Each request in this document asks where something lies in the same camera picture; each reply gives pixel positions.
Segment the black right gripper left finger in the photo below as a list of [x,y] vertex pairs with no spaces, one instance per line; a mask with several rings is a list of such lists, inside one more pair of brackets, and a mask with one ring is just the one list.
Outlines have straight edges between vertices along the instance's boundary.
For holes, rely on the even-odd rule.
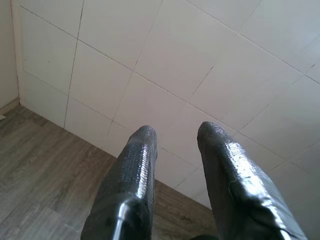
[[81,232],[83,240],[150,240],[157,134],[141,126],[101,182]]

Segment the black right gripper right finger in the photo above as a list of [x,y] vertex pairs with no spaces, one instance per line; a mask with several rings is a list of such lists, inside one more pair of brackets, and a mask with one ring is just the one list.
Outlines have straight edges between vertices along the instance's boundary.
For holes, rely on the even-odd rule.
[[222,127],[204,121],[197,145],[218,239],[307,239],[274,182]]

